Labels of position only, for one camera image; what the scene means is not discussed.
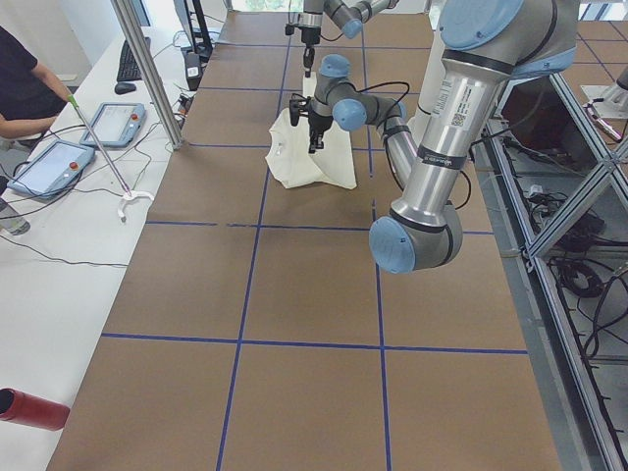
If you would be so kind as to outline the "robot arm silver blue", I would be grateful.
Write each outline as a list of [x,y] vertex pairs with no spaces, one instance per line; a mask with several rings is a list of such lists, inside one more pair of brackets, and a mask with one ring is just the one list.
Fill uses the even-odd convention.
[[295,28],[300,30],[303,53],[304,76],[311,77],[315,49],[320,43],[323,15],[326,15],[347,38],[355,37],[363,25],[377,14],[391,10],[398,4],[397,0],[366,0],[357,1],[347,6],[341,0],[311,0],[303,2],[303,11],[297,14],[296,20],[286,25],[286,35],[293,34]]
[[445,69],[420,140],[401,105],[356,89],[340,54],[325,56],[306,110],[311,150],[338,125],[378,131],[403,192],[375,221],[369,246],[378,266],[393,274],[450,262],[462,228],[450,194],[473,141],[484,127],[501,86],[567,69],[576,52],[575,1],[448,1],[437,32]]

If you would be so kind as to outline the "grey third robot arm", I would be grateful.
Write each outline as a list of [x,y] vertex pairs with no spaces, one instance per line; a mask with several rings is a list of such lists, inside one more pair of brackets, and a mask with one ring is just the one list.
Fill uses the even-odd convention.
[[587,101],[596,116],[610,119],[627,118],[627,69],[611,85],[582,85]]

